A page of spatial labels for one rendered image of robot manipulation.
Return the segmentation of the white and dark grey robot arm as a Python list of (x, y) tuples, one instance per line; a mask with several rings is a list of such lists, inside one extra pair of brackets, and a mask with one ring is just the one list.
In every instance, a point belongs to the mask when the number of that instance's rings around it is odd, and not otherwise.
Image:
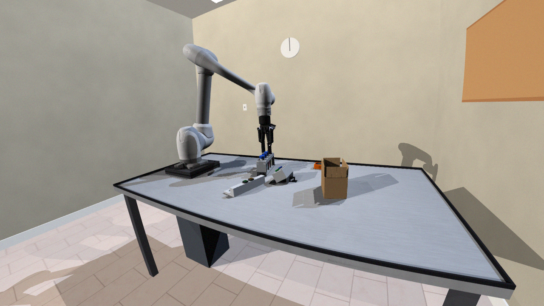
[(256, 99), (257, 116), (270, 116), (271, 105), (275, 102), (275, 95), (266, 82), (256, 86), (236, 75), (234, 72), (218, 63), (216, 55), (203, 47), (188, 43), (183, 48), (187, 59), (196, 64), (198, 71), (198, 101), (196, 123), (182, 127), (177, 134), (177, 149), (179, 164), (175, 168), (193, 169), (208, 163), (201, 158), (201, 151), (210, 147), (214, 141), (214, 133), (209, 123), (211, 82), (214, 72), (231, 82), (250, 91)]

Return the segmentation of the white key panel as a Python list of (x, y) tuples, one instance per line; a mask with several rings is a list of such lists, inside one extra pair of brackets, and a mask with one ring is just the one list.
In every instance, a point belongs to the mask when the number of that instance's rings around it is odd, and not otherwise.
[(288, 184), (288, 182), (290, 182), (293, 178), (294, 180), (292, 180), (291, 182), (297, 182), (297, 180), (295, 180), (295, 177), (293, 177), (293, 169), (291, 169), (291, 166), (289, 164), (284, 165), (283, 167), (280, 166), (280, 168), (275, 170), (272, 176), (275, 179), (273, 183), (277, 184)]

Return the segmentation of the brown cardboard box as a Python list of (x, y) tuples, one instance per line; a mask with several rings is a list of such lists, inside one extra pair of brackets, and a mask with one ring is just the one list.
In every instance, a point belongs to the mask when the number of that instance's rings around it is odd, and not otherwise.
[(323, 158), (321, 170), (324, 199), (347, 199), (349, 166), (344, 159), (340, 167), (340, 158)]

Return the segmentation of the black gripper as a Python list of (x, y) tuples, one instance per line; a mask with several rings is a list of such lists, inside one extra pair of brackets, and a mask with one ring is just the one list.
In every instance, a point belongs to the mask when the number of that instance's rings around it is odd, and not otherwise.
[(259, 116), (259, 123), (260, 127), (257, 128), (258, 130), (258, 139), (259, 142), (261, 142), (261, 151), (264, 153), (266, 151), (265, 146), (265, 136), (267, 138), (267, 147), (268, 147), (268, 154), (272, 153), (271, 145), (273, 143), (273, 130), (274, 128), (270, 127), (270, 116)]

